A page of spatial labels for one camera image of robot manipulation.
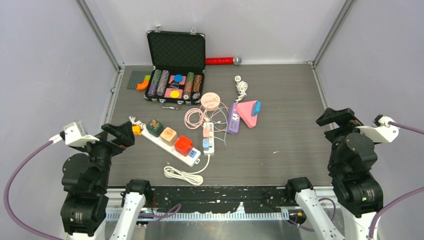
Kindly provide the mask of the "dark green cube socket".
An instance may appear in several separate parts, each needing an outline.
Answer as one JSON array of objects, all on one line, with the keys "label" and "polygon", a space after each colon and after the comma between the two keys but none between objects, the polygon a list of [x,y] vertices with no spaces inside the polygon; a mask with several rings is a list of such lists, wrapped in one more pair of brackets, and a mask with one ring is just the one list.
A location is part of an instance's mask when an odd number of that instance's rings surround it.
[{"label": "dark green cube socket", "polygon": [[164,131],[164,126],[157,119],[152,119],[146,124],[146,129],[152,136],[158,138]]}]

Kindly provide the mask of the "tan cube socket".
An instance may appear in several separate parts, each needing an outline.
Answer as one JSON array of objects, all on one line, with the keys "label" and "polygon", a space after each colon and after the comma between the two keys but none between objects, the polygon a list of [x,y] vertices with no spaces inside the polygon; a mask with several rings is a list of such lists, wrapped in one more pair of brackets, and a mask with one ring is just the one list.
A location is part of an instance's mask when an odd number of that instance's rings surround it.
[{"label": "tan cube socket", "polygon": [[168,146],[172,147],[178,140],[178,134],[170,127],[166,127],[160,134],[161,140]]}]

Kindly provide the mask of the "red cube socket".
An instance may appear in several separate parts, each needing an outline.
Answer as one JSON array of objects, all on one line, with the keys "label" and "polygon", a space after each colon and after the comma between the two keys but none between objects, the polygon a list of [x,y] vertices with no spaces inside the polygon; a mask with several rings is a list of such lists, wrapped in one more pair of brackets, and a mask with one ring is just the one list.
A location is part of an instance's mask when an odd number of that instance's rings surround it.
[{"label": "red cube socket", "polygon": [[184,157],[189,155],[193,147],[193,141],[184,135],[181,135],[174,144],[175,150]]}]

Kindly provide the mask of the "pink small charger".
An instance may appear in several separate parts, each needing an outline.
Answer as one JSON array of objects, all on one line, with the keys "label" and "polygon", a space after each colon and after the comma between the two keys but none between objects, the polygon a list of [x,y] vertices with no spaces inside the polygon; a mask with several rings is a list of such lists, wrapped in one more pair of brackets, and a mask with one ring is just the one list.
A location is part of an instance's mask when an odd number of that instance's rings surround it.
[{"label": "pink small charger", "polygon": [[213,134],[213,130],[211,130],[210,128],[205,127],[203,129],[203,137],[204,138],[210,138],[212,136],[212,134]]}]

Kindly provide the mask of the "light blue charger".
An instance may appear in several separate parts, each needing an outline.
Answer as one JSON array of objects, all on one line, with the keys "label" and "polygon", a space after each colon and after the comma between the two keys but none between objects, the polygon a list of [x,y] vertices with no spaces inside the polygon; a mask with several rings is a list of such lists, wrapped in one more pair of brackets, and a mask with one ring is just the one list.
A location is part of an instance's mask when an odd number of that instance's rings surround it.
[{"label": "light blue charger", "polygon": [[212,145],[209,138],[204,138],[202,140],[202,147],[204,152],[210,152],[210,150],[212,149]]}]

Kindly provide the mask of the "blue plug adapter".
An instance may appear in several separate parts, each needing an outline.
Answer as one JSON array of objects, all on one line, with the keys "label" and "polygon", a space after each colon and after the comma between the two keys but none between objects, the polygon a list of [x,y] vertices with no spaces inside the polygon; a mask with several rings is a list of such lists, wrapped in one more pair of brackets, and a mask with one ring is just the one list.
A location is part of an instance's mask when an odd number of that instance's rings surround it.
[{"label": "blue plug adapter", "polygon": [[251,116],[256,117],[261,110],[261,102],[260,101],[254,101],[252,108],[251,108]]}]

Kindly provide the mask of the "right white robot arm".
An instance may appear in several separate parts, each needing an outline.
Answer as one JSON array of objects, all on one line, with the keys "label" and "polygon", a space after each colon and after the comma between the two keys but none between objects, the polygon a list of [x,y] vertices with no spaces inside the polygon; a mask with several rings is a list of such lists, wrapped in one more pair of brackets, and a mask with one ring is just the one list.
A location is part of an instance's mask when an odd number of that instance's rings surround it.
[{"label": "right white robot arm", "polygon": [[291,205],[299,205],[320,240],[366,240],[373,217],[383,208],[383,190],[370,170],[378,159],[375,142],[361,133],[362,122],[350,108],[326,108],[315,121],[319,126],[332,123],[337,128],[325,131],[331,143],[327,170],[333,192],[340,204],[344,220],[341,233],[324,208],[307,177],[292,178],[285,186],[285,198]]}]

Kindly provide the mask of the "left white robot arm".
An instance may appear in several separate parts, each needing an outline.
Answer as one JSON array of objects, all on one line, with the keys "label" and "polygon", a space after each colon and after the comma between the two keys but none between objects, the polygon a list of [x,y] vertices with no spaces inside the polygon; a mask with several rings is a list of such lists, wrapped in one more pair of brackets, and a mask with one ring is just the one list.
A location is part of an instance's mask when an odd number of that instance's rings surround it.
[{"label": "left white robot arm", "polygon": [[80,121],[64,126],[59,134],[78,151],[63,166],[61,184],[67,193],[60,210],[68,240],[103,240],[112,158],[135,144],[133,124],[106,123],[96,135],[88,134]]}]

